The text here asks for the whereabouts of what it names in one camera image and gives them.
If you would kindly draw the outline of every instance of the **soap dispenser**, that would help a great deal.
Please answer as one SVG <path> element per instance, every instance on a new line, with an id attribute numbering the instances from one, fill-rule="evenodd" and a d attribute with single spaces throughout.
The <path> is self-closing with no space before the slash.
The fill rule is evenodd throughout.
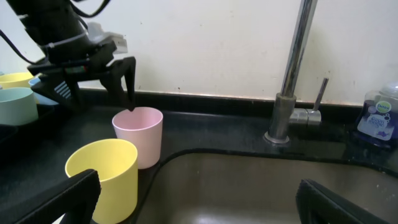
<path id="1" fill-rule="evenodd" d="M 366 93 L 354 133 L 377 147 L 394 149 L 398 146 L 398 82 Z"/>

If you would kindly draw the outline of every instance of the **chrome faucet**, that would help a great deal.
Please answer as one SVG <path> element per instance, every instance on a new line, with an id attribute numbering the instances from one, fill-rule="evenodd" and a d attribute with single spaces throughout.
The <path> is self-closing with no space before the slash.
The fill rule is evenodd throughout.
<path id="1" fill-rule="evenodd" d="M 265 133 L 266 139 L 273 143 L 283 144 L 289 141 L 287 136 L 289 123 L 319 124 L 322 119 L 318 107 L 328 83 L 328 78 L 323 80 L 321 90 L 312 110 L 294 108 L 296 102 L 294 89 L 317 2 L 318 0 L 302 0 L 300 5 L 284 82 L 280 93 L 276 94 L 271 125 L 268 132 Z"/>

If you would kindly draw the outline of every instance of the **countertop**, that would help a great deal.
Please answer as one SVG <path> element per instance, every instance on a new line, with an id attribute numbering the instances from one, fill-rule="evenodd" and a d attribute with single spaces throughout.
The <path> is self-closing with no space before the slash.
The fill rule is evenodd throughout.
<path id="1" fill-rule="evenodd" d="M 17 204 L 67 178 L 65 163 L 80 147 L 115 138 L 112 117 L 122 108 L 95 106 L 71 117 L 51 138 L 29 149 L 30 155 L 0 170 L 0 208 Z M 269 119 L 251 116 L 162 111 L 164 125 L 160 162 L 139 171 L 142 204 L 155 173 L 178 155 L 214 152 L 280 159 L 335 162 L 366 166 L 398 178 L 398 152 L 358 147 L 348 141 L 349 126 L 325 121 L 317 128 L 292 127 L 291 144 L 275 147 L 263 135 Z M 123 223 L 134 223 L 136 213 Z"/>

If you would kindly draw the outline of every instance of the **white wall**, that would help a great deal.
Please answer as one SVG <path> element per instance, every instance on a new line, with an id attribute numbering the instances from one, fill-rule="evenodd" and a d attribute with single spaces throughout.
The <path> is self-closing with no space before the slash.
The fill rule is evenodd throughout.
<path id="1" fill-rule="evenodd" d="M 102 0 L 78 7 L 94 11 Z M 125 34 L 140 91 L 274 99 L 280 91 L 300 0 L 113 0 L 93 21 Z M 0 29 L 30 59 L 42 53 L 5 0 Z M 319 0 L 296 87 L 314 101 L 361 105 L 398 81 L 398 1 Z M 0 71 L 27 66 L 0 40 Z M 101 87 L 99 83 L 82 86 Z"/>

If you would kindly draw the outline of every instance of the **sink basin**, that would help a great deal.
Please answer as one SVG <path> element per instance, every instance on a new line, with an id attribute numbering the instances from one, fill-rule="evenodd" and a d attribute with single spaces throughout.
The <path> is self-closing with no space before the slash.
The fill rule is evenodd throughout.
<path id="1" fill-rule="evenodd" d="M 312 179 L 398 223 L 398 179 L 360 166 L 194 153 L 160 168 L 138 216 L 152 223 L 300 223 L 295 194 Z"/>

